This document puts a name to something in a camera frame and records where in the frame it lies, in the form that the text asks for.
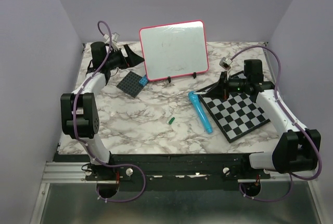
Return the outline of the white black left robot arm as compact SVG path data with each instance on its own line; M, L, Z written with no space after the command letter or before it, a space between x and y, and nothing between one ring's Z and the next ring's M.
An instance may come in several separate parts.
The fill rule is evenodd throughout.
M93 42L90 48L92 59L85 80L76 90L60 97L61 125L65 135L83 146L91 163L99 165L98 175L109 180L116 170L109 163L111 153L98 134L99 116L95 96L108 84L112 70L135 67L144 62L144 59L128 45L124 45L126 57L120 49L104 42Z

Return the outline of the pink framed whiteboard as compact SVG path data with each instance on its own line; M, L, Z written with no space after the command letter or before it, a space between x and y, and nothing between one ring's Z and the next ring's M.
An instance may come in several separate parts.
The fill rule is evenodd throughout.
M147 79L151 82L196 76L209 70L204 22L145 27L139 31Z

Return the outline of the green marker cap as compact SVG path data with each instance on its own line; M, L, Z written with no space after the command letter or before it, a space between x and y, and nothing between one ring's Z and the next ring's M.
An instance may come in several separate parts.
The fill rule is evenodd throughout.
M169 121L168 121L168 124L171 125L175 120L175 117L172 117Z

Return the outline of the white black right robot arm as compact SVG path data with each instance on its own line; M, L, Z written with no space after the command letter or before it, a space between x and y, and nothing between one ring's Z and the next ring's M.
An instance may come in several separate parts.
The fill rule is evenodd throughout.
M221 100L228 99L230 94L246 94L275 127L279 141L273 151L250 154L249 160L239 165L240 174L251 178L258 169L284 174L319 168L320 133L299 122L283 102L275 85L264 80L260 60L245 60L244 76L228 78L228 73L222 72L216 83L199 93L202 97Z

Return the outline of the white whiteboard marker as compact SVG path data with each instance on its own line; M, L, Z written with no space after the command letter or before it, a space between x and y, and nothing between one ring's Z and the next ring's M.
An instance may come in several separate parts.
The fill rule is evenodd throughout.
M193 92L193 95L205 95L206 92Z

